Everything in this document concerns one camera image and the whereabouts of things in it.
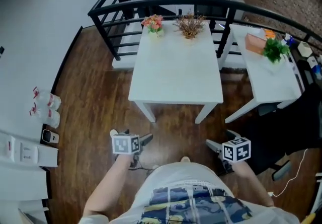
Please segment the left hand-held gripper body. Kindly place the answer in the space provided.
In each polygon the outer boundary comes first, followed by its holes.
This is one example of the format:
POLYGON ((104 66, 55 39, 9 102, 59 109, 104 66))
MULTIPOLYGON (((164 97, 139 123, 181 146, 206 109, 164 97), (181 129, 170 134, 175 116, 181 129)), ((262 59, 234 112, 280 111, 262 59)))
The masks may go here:
POLYGON ((138 135, 115 134, 112 136, 112 150, 115 155, 130 155, 130 167, 136 168, 140 153, 140 140, 138 135))

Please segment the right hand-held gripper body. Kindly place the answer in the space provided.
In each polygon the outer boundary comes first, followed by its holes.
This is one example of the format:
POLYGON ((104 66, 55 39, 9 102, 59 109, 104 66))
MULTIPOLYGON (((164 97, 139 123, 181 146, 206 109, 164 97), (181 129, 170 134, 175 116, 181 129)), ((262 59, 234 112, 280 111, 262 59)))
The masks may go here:
POLYGON ((245 137, 237 137, 222 144, 222 164, 224 173, 233 172, 231 164, 245 161, 251 157, 251 141, 245 137))

